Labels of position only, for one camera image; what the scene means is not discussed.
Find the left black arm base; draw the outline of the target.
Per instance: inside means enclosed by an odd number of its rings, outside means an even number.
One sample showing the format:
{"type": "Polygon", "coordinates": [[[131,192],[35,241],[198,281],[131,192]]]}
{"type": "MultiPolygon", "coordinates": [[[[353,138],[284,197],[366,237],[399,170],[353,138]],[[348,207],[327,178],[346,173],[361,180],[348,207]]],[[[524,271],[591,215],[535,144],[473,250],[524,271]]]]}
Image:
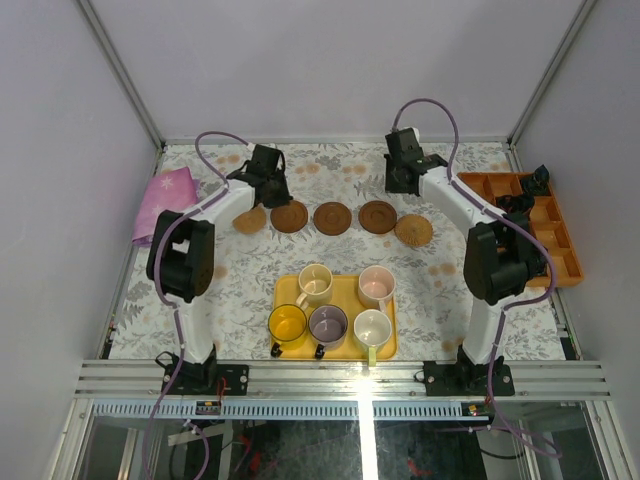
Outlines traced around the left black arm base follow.
{"type": "Polygon", "coordinates": [[[213,349],[203,363],[183,361],[168,395],[245,396],[250,367],[246,364],[219,363],[213,349]]]}

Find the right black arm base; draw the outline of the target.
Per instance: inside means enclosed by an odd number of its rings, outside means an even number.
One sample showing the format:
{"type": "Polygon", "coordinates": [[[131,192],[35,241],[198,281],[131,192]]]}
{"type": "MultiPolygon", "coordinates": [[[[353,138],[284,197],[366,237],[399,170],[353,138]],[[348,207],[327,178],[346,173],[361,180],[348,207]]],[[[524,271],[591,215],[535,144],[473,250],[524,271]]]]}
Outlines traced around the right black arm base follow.
{"type": "Polygon", "coordinates": [[[428,396],[463,397],[488,396],[488,383],[492,381],[495,397],[515,395],[515,387],[510,367],[499,356],[489,376],[489,365],[472,364],[464,355],[455,363],[423,362],[425,390],[428,396]]]}

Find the woven tan coaster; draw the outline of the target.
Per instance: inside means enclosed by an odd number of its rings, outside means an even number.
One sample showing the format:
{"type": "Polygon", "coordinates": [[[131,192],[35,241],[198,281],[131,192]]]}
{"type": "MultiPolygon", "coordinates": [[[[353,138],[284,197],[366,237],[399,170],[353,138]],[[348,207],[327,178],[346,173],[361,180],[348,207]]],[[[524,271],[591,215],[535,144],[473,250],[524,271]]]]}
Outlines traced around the woven tan coaster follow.
{"type": "Polygon", "coordinates": [[[395,227],[396,237],[410,247],[422,247],[430,243],[433,238],[431,222],[423,216],[409,214],[401,217],[395,227]]]}
{"type": "Polygon", "coordinates": [[[232,225],[239,233],[251,235],[259,232],[266,225],[266,221],[265,210],[261,206],[257,206],[236,217],[232,225]]]}

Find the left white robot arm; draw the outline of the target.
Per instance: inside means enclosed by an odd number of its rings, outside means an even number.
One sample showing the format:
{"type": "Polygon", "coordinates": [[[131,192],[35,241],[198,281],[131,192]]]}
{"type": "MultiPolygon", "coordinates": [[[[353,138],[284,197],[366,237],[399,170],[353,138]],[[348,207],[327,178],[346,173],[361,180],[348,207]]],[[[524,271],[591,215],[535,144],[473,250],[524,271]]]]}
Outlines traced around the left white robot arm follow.
{"type": "Polygon", "coordinates": [[[148,256],[147,276],[160,300],[174,310],[176,355],[191,363],[184,382],[201,395],[212,392],[219,381],[218,369],[206,362],[214,340],[197,300],[213,278],[216,235],[256,206],[273,209],[292,200],[284,153],[260,144],[249,150],[251,158],[228,174],[215,193],[193,206],[159,214],[148,256]]]}

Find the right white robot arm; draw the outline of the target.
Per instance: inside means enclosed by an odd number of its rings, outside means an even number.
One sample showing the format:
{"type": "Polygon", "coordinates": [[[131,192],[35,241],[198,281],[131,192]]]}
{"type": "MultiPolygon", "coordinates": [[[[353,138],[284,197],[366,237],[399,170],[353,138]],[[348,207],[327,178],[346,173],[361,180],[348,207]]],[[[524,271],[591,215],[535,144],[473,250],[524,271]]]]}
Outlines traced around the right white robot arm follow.
{"type": "Polygon", "coordinates": [[[455,378],[463,392],[478,394],[491,383],[487,364],[499,356],[506,311],[548,298],[527,299],[523,292],[540,259],[550,256],[530,234],[525,215],[493,206],[453,174],[451,163],[426,155],[416,129],[394,129],[385,140],[385,189],[424,198],[467,235],[463,276],[473,305],[462,344],[467,363],[456,369],[455,378]]]}

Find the dark brown coaster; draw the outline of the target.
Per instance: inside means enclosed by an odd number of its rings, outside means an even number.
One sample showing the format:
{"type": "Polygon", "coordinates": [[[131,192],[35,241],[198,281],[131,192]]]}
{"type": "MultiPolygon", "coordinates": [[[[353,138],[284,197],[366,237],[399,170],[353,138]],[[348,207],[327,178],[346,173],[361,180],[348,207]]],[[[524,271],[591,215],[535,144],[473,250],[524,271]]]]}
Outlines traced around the dark brown coaster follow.
{"type": "Polygon", "coordinates": [[[291,200],[287,205],[274,208],[270,213],[272,226],[281,233],[295,233],[304,228],[308,222],[306,206],[291,200]]]}
{"type": "Polygon", "coordinates": [[[315,210],[313,222],[324,235],[337,236],[350,228],[352,214],[350,209],[340,202],[326,202],[315,210]]]}
{"type": "Polygon", "coordinates": [[[373,234],[386,234],[394,229],[397,222],[395,208],[384,201],[370,201],[358,213],[360,225],[373,234]]]}

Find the pink mug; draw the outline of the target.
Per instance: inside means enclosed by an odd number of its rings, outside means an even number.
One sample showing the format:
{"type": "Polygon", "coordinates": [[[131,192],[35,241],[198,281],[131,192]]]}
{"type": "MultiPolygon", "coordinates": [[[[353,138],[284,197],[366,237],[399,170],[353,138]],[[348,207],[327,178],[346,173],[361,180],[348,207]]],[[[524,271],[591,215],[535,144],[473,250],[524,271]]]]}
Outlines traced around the pink mug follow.
{"type": "Polygon", "coordinates": [[[358,298],[367,309],[376,309],[389,315],[389,304],[396,289],[394,275],[387,268],[373,265],[358,277],[358,298]]]}

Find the dark brown coaster bottom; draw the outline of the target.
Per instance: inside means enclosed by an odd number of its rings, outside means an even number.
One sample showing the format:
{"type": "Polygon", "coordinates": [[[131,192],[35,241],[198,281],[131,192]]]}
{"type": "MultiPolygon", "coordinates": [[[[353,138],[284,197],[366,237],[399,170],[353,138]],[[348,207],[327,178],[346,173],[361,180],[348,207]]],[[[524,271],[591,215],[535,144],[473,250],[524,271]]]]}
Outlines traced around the dark brown coaster bottom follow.
{"type": "Polygon", "coordinates": [[[360,225],[373,234],[386,234],[394,229],[397,222],[395,208],[384,201],[370,201],[358,213],[360,225]]]}

